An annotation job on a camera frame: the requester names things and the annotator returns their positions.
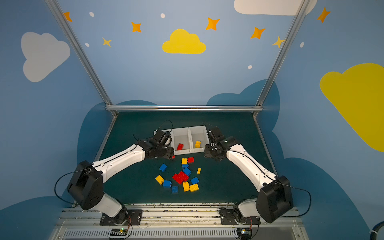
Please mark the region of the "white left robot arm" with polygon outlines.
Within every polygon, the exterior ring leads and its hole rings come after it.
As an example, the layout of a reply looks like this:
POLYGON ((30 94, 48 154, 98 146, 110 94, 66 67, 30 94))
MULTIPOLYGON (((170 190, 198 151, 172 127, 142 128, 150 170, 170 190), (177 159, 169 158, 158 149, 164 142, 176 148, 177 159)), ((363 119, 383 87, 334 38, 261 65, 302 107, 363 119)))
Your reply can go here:
POLYGON ((124 204, 104 191, 104 184, 126 168, 146 159, 172 159, 174 148, 170 145, 153 145, 150 140, 138 141, 129 148, 103 160, 78 164, 67 186, 67 191, 83 210, 97 210, 117 220, 127 219, 124 204))

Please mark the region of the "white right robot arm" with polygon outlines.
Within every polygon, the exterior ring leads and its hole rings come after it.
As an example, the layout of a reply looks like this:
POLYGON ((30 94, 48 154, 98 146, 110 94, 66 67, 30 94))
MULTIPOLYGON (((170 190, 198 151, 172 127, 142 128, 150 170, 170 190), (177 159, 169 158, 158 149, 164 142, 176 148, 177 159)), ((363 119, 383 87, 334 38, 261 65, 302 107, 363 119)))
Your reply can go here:
POLYGON ((259 193, 257 198, 244 200, 234 207, 238 223, 251 217, 272 223, 294 207, 290 181, 263 167, 234 137, 211 138, 204 154, 206 158, 228 159, 234 163, 259 193))

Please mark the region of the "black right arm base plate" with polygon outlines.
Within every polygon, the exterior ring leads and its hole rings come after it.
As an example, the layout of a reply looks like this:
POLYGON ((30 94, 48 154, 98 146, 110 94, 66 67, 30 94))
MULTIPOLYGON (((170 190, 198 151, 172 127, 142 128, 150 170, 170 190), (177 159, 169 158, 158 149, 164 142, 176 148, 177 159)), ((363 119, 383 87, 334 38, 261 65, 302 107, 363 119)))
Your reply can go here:
POLYGON ((259 225, 261 220, 256 217, 243 217, 239 211, 234 209, 219 208, 221 225, 259 225))

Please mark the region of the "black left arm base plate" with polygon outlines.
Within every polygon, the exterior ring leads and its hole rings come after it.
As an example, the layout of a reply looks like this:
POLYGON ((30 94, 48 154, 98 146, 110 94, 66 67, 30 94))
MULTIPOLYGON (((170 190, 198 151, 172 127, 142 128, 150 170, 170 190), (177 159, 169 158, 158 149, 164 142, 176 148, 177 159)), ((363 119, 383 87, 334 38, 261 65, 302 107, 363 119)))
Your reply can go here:
POLYGON ((143 210, 121 210, 115 217, 102 214, 100 226, 139 226, 143 210))

